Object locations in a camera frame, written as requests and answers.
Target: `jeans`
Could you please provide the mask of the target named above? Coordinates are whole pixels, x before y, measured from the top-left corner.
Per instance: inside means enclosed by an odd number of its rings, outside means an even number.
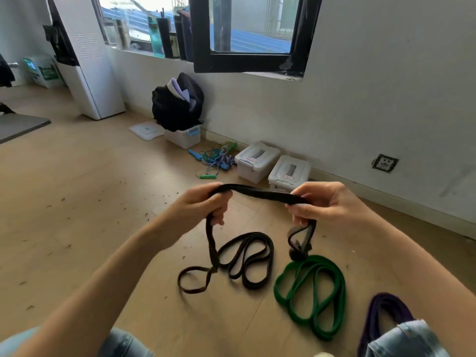
[[[365,357],[449,357],[424,320],[399,324],[370,342]]]
[[[29,329],[0,342],[0,357],[12,355],[38,328]],[[98,357],[154,357],[154,353],[130,333],[113,328],[99,349]]]

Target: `blue box handle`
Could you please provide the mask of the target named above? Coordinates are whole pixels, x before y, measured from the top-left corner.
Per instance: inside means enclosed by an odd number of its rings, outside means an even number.
[[[192,135],[195,135],[195,134],[198,134],[200,132],[200,127],[197,126],[195,129],[192,129],[192,130],[188,130],[188,135],[192,136]]]

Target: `gray mat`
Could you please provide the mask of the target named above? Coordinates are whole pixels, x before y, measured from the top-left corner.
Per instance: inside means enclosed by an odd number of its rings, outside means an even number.
[[[22,114],[0,115],[0,144],[51,124],[46,118]]]

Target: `green resistance band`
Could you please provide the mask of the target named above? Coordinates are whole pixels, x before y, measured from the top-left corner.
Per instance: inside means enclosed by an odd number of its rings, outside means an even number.
[[[282,282],[286,273],[290,270],[296,270],[294,282],[286,297],[283,297],[278,290],[279,283]],[[326,273],[334,282],[334,290],[322,302],[318,300],[318,275]],[[298,289],[303,285],[308,277],[313,278],[313,304],[312,312],[308,318],[302,318],[296,314],[293,308],[293,298]],[[304,262],[291,262],[285,268],[283,273],[276,278],[274,284],[274,297],[277,302],[286,307],[289,316],[295,323],[311,327],[312,332],[317,338],[324,341],[332,340],[342,325],[344,319],[344,310],[346,304],[346,281],[339,267],[331,260],[323,257],[312,255]],[[334,304],[334,323],[328,331],[323,330],[318,325],[318,316],[331,304]]]

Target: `window sill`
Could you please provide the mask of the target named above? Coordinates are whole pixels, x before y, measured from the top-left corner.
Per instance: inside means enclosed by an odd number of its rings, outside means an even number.
[[[123,52],[128,52],[128,53],[132,53],[132,54],[139,54],[139,55],[145,55],[145,56],[149,56],[151,58],[156,58],[156,59],[159,59],[159,60],[162,60],[164,58],[159,58],[157,56],[154,55],[154,53],[150,52],[150,51],[144,51],[144,50],[122,50],[116,46],[110,46],[110,45],[106,45],[107,47],[110,47],[111,49],[114,49],[114,50],[117,50],[117,51],[123,51]],[[176,61],[176,62],[183,62],[183,63],[187,63],[187,64],[193,64],[192,62],[190,61],[187,61],[187,60],[182,60],[182,59],[167,59],[167,61]],[[295,82],[301,82],[302,81],[302,77],[290,77],[290,76],[286,76],[286,75],[283,75],[283,74],[278,74],[278,73],[268,73],[268,72],[263,72],[263,73],[259,73],[259,72],[244,72],[242,74],[248,74],[248,75],[254,75],[254,76],[259,76],[259,77],[268,77],[268,78],[271,78],[271,79],[278,79],[278,80],[285,80],[285,81],[295,81]]]

